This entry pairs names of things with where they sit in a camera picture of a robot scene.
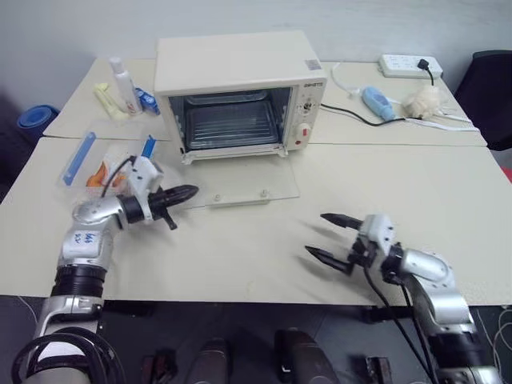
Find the sticker on robot arm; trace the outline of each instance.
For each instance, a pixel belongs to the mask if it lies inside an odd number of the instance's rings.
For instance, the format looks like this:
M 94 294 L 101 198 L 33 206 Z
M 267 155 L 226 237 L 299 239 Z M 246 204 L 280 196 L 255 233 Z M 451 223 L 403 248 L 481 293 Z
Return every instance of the sticker on robot arm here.
M 99 230 L 76 230 L 62 245 L 62 253 L 65 256 L 80 254 L 95 257 L 99 255 L 100 244 Z

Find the black chair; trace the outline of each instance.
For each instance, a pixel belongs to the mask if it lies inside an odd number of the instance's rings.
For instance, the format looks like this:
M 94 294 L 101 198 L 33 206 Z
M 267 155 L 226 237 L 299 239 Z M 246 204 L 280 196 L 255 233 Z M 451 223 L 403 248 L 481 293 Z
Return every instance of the black chair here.
M 512 148 L 512 51 L 473 54 L 455 98 L 490 150 Z
M 16 126 L 18 108 L 0 94 L 0 202 L 34 150 Z

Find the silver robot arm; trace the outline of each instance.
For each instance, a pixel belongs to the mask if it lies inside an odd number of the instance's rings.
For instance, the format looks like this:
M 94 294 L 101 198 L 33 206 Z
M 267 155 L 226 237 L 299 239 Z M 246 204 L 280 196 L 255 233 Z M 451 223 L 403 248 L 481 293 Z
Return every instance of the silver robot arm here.
M 124 373 L 114 350 L 96 334 L 103 308 L 103 283 L 110 267 L 114 236 L 136 222 L 164 218 L 167 212 L 192 198 L 196 186 L 160 187 L 162 172 L 148 158 L 130 158 L 129 196 L 119 195 L 84 202 L 73 211 L 58 257 L 51 296 L 44 301 L 34 340 L 14 360 L 14 384 L 122 383 Z M 20 375 L 27 359 L 25 378 Z
M 342 214 L 323 214 L 337 226 L 358 231 L 348 256 L 341 262 L 324 250 L 306 249 L 321 262 L 350 275 L 354 266 L 368 270 L 377 265 L 385 282 L 403 285 L 412 295 L 422 333 L 438 364 L 435 376 L 443 384 L 501 384 L 478 336 L 464 297 L 458 291 L 454 272 L 442 256 L 394 244 L 394 226 L 383 214 L 364 221 Z

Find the oven tray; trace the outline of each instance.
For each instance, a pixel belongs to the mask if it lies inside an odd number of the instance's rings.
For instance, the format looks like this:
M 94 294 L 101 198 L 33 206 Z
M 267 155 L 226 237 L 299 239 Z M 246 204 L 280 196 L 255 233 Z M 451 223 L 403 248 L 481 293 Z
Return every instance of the oven tray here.
M 204 106 L 186 114 L 186 145 L 191 150 L 255 146 L 278 141 L 270 102 Z
M 266 98 L 266 90 L 245 90 L 242 92 L 222 92 L 220 94 L 196 94 L 187 96 L 186 101 L 193 106 L 227 104 L 229 102 L 258 102 Z

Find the white table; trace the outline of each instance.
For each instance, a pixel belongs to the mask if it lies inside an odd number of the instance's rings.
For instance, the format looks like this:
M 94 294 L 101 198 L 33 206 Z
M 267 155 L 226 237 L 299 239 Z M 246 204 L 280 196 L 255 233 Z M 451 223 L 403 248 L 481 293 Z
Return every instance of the white table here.
M 46 296 L 70 207 L 56 187 L 76 139 L 44 138 L 0 205 L 0 294 Z M 129 300 L 378 303 L 361 271 L 348 278 L 304 245 L 347 252 L 354 232 L 324 212 L 391 216 L 404 246 L 453 266 L 471 305 L 512 302 L 512 185 L 486 148 L 310 145 L 290 155 L 300 198 L 197 208 L 115 240 L 105 297 Z M 379 284 L 392 303 L 399 291 Z
M 125 60 L 126 68 L 132 74 L 136 86 L 152 92 L 154 79 L 153 59 Z M 330 78 L 332 62 L 323 66 L 329 76 L 323 102 L 340 106 L 360 113 L 369 120 L 378 121 L 373 113 L 363 105 L 360 98 L 350 99 L 347 92 L 337 87 Z M 385 78 L 378 71 L 377 64 L 345 62 L 334 72 L 337 78 L 353 86 L 376 86 L 386 96 L 403 100 L 428 83 L 423 79 Z M 46 129 L 46 136 L 60 138 L 82 138 L 88 130 L 93 130 L 99 138 L 140 139 L 145 134 L 152 134 L 156 139 L 169 140 L 162 117 L 142 114 L 128 122 L 112 124 L 101 107 L 92 89 L 95 83 L 108 82 L 112 85 L 110 94 L 118 98 L 112 69 L 107 60 L 97 59 L 84 77 L 60 115 Z M 454 114 L 465 116 L 460 106 L 451 95 L 445 83 L 436 79 L 436 85 L 446 94 L 446 105 Z M 394 107 L 398 114 L 401 108 Z M 434 121 L 449 126 L 464 126 L 468 123 L 435 118 Z M 311 143 L 329 144 L 399 144 L 432 146 L 485 146 L 486 142 L 479 132 L 447 132 L 436 128 L 418 126 L 408 122 L 397 122 L 388 126 L 366 126 L 355 118 L 321 110 L 314 125 Z

